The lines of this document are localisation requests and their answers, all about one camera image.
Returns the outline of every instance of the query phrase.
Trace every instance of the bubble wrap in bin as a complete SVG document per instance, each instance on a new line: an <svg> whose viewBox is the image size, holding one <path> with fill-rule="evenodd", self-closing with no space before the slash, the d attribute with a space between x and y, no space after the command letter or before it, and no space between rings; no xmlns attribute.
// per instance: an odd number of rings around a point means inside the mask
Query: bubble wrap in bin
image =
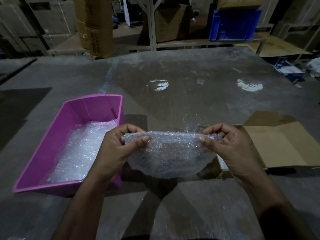
<svg viewBox="0 0 320 240"><path fill-rule="evenodd" d="M78 126L70 133L57 157L58 164L47 181L60 183L84 179L94 163L105 133L116 126L116 119Z"/></svg>
<svg viewBox="0 0 320 240"><path fill-rule="evenodd" d="M141 136L150 136L147 148L134 152L128 158L132 169L161 179L187 177L201 171L215 157L215 153L204 149L201 134L150 131L127 133L122 136L125 144ZM220 134L212 139L222 141Z"/></svg>

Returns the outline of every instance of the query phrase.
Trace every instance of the person's left hand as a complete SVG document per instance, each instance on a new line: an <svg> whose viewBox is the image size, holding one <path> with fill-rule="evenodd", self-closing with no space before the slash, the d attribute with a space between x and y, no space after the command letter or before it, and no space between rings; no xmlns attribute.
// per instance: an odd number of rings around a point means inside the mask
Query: person's left hand
<svg viewBox="0 0 320 240"><path fill-rule="evenodd" d="M125 145L121 137L125 133L136 132L144 130L132 124L124 124L108 131L88 175L97 177L98 180L111 181L127 161L127 157L135 150L146 146L150 140L149 136L144 136Z"/></svg>

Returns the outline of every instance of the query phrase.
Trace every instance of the purple plastic bin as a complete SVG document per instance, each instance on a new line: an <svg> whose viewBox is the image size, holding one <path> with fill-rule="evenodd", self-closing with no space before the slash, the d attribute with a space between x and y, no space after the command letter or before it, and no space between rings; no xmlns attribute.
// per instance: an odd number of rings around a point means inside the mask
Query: purple plastic bin
<svg viewBox="0 0 320 240"><path fill-rule="evenodd" d="M46 183L48 175L58 163L55 161L57 154L76 125L114 119L118 119L117 125L125 123L121 95L96 94L66 101L20 175L13 192L37 191L57 196L74 195L82 180ZM107 190L118 189L121 186L120 176L121 172L116 175Z"/></svg>

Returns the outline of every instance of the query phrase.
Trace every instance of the person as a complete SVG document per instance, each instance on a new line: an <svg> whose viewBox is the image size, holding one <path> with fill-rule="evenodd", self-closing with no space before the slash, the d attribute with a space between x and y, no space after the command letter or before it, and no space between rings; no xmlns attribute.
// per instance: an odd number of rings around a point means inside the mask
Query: person
<svg viewBox="0 0 320 240"><path fill-rule="evenodd" d="M95 239L106 188L135 150L146 146L144 136L124 145L125 133L143 132L125 124L106 133L97 157L75 194L52 239ZM224 143L206 137L221 133ZM203 131L200 142L225 161L236 182L248 194L266 239L316 239L306 221L266 174L251 148L250 139L239 129L220 123Z"/></svg>

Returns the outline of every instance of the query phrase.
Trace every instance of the hand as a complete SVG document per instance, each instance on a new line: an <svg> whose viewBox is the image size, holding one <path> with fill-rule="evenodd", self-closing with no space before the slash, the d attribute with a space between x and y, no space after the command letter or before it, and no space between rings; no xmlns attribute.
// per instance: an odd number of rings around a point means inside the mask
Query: hand
<svg viewBox="0 0 320 240"><path fill-rule="evenodd" d="M225 161L230 172L241 185L255 180L257 175L264 173L258 155L251 148L250 139L234 126L220 123L212 125L203 131L204 135L221 133L224 144L206 136L200 137L209 150L217 153Z"/></svg>
<svg viewBox="0 0 320 240"><path fill-rule="evenodd" d="M127 157L135 150L144 147L150 140L149 136L144 136L125 145L121 137L125 133L136 132L144 132L144 130L135 125L124 124L108 131L88 175L102 181L111 181L127 161Z"/></svg>

